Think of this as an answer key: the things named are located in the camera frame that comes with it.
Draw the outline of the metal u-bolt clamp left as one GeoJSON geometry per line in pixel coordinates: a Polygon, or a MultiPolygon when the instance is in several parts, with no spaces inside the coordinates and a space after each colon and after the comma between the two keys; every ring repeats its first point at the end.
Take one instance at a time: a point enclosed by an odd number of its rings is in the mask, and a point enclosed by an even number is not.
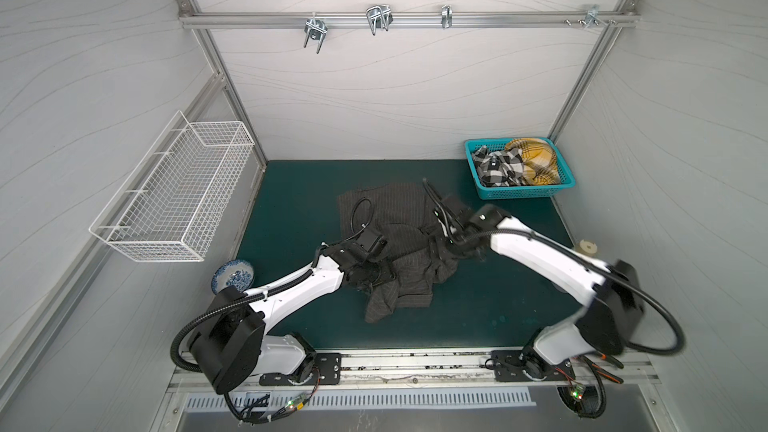
{"type": "Polygon", "coordinates": [[[328,26],[321,18],[311,17],[305,22],[304,34],[303,47],[307,48],[310,42],[314,42],[315,53],[319,54],[328,34],[328,26]]]}

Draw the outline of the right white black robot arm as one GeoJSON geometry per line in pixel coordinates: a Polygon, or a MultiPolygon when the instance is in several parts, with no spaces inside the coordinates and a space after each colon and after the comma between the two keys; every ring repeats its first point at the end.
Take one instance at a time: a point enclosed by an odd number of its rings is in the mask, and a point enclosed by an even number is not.
{"type": "Polygon", "coordinates": [[[679,321],[643,291],[634,267],[609,264],[572,250],[535,231],[508,211],[486,204],[478,210],[452,195],[441,196],[423,184],[448,246],[458,254],[490,250],[510,258],[570,295],[580,306],[573,315],[537,331],[513,365],[534,381],[544,380],[560,364],[585,354],[617,356],[631,349],[674,356],[686,346],[679,321]],[[664,348],[643,345],[632,337],[647,308],[670,327],[674,341],[664,348]]]}

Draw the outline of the metal u-bolt clamp middle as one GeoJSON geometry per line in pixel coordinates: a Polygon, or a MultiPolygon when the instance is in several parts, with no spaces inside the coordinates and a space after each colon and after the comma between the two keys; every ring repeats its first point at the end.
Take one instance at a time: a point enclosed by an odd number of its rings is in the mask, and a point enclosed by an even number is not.
{"type": "Polygon", "coordinates": [[[365,17],[373,36],[375,36],[379,30],[388,31],[393,22],[391,7],[386,4],[369,7],[365,12],[365,17]]]}

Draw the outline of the aluminium crossbar rail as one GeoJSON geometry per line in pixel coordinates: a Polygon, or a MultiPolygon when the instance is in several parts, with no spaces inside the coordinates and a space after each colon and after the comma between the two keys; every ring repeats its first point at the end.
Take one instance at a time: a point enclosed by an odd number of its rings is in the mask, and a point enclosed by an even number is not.
{"type": "MultiPolygon", "coordinates": [[[[502,29],[502,28],[570,28],[564,24],[582,18],[586,11],[533,11],[533,12],[461,12],[453,9],[453,29],[502,29]]],[[[392,29],[443,29],[441,11],[393,12],[392,29]]],[[[600,11],[606,20],[617,22],[615,27],[633,27],[640,22],[639,14],[620,11],[600,11]]],[[[308,18],[318,17],[325,21],[329,30],[367,29],[363,12],[315,12],[315,13],[197,13],[181,16],[185,29],[231,30],[267,29],[302,30],[308,18]]]]}

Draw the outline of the blue white ceramic plate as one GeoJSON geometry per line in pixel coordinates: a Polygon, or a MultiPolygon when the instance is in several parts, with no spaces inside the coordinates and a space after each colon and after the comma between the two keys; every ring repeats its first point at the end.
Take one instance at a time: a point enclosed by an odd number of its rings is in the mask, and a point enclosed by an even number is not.
{"type": "Polygon", "coordinates": [[[216,270],[211,279],[211,290],[216,295],[223,289],[233,286],[237,291],[244,292],[253,286],[254,280],[253,266],[245,260],[235,259],[216,270]]]}

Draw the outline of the black white plaid shirt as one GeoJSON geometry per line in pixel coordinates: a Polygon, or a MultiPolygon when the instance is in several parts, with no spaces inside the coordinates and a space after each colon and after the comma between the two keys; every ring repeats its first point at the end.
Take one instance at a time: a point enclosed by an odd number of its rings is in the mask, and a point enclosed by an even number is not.
{"type": "Polygon", "coordinates": [[[487,146],[482,146],[470,157],[479,183],[484,187],[515,187],[530,184],[526,177],[522,152],[517,147],[491,151],[487,146]]]}

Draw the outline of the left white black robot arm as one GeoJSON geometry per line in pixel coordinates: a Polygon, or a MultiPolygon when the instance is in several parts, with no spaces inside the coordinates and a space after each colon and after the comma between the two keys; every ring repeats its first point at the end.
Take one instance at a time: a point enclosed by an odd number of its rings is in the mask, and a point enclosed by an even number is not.
{"type": "Polygon", "coordinates": [[[227,286],[206,312],[173,338],[176,367],[203,374],[224,395],[251,375],[302,384],[316,375],[317,352],[298,334],[271,336],[285,318],[342,285],[366,281],[385,257],[387,240],[372,227],[321,244],[306,266],[276,281],[243,292],[227,286]]]}

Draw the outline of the metal u-bolt clamp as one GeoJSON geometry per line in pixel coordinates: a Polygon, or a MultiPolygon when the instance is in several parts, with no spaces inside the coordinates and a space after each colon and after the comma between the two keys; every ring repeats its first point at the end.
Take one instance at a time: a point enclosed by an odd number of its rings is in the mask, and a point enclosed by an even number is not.
{"type": "Polygon", "coordinates": [[[315,53],[319,54],[328,34],[328,26],[321,18],[311,17],[305,22],[304,34],[303,47],[307,48],[310,42],[314,42],[315,53]]]}
{"type": "Polygon", "coordinates": [[[373,36],[375,36],[379,30],[388,31],[393,22],[391,7],[386,4],[369,7],[365,12],[365,17],[373,36]]]}

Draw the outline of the black mounting plate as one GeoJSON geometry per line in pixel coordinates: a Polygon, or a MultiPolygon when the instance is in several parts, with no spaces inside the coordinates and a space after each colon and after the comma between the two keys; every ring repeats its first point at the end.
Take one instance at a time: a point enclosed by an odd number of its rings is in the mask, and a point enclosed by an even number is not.
{"type": "Polygon", "coordinates": [[[266,373],[260,386],[338,385],[341,373],[340,353],[311,353],[289,374],[266,373]]]}
{"type": "Polygon", "coordinates": [[[493,350],[483,367],[497,382],[568,382],[575,378],[568,361],[551,365],[534,352],[522,350],[493,350]]]}

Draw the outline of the dark grey striped shirt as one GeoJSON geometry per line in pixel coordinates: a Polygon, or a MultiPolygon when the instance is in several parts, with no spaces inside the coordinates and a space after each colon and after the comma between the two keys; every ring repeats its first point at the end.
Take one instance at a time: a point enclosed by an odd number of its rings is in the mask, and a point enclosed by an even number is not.
{"type": "Polygon", "coordinates": [[[364,320],[373,324],[398,309],[430,307],[433,286],[451,278],[463,256],[449,249],[425,188],[395,183],[352,190],[337,197],[337,206],[343,236],[371,227],[386,241],[351,280],[368,296],[364,320]]]}

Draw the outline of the teal plastic basket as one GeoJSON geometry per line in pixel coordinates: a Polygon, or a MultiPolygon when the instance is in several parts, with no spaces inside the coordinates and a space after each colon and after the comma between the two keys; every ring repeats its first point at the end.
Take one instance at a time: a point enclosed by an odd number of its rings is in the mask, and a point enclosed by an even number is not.
{"type": "Polygon", "coordinates": [[[570,189],[575,186],[576,181],[571,172],[569,166],[565,162],[562,154],[554,145],[554,143],[543,137],[524,137],[524,138],[539,138],[547,141],[557,154],[558,169],[560,174],[561,183],[554,186],[515,186],[515,187],[484,187],[479,183],[477,174],[471,161],[470,155],[482,146],[487,146],[491,151],[504,150],[505,145],[519,138],[508,139],[474,139],[467,140],[464,143],[465,155],[470,168],[470,173],[474,181],[474,185],[478,196],[483,200],[501,200],[501,199],[529,199],[529,198],[546,198],[551,197],[561,190],[570,189]]]}

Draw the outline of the yellow plaid shirt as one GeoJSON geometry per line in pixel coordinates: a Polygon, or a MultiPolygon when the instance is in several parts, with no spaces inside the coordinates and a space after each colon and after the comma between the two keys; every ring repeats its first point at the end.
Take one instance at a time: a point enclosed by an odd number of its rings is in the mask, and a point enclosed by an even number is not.
{"type": "Polygon", "coordinates": [[[561,183],[554,148],[539,138],[508,142],[504,151],[513,158],[514,183],[522,186],[554,186],[561,183]]]}

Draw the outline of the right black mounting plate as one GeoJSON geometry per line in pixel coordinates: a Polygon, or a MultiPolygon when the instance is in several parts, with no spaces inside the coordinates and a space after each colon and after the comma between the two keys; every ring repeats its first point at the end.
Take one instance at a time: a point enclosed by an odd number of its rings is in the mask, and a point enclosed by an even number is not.
{"type": "Polygon", "coordinates": [[[568,382],[575,378],[568,361],[551,365],[534,352],[522,350],[493,350],[483,367],[497,382],[568,382]]]}

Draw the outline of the white ventilation grille strip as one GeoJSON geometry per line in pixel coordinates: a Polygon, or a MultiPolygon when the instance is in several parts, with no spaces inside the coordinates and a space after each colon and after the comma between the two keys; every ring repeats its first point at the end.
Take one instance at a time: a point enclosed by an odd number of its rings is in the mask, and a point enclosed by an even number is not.
{"type": "MultiPolygon", "coordinates": [[[[238,409],[255,399],[269,396],[268,407],[257,412],[277,410],[299,392],[287,390],[232,393],[238,409]]],[[[309,411],[346,410],[474,410],[511,407],[535,407],[527,387],[501,388],[431,388],[431,389],[320,389],[306,405],[309,411]]],[[[184,411],[188,413],[227,412],[225,399],[213,393],[188,395],[184,411]]]]}

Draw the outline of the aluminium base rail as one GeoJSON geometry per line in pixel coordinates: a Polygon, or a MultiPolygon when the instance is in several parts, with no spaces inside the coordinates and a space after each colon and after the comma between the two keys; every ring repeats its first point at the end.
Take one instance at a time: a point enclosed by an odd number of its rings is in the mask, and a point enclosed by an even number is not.
{"type": "MultiPolygon", "coordinates": [[[[447,388],[501,387],[505,385],[567,385],[567,379],[553,373],[556,379],[543,382],[498,382],[490,365],[493,347],[427,348],[427,349],[340,349],[339,389],[364,388],[447,388]]],[[[628,352],[620,356],[624,368],[598,358],[591,360],[624,380],[625,385],[661,384],[651,359],[644,353],[628,352]]],[[[570,361],[568,375],[578,382],[591,384],[594,377],[578,359],[570,361]]],[[[176,369],[167,392],[212,392],[202,374],[176,369]]]]}

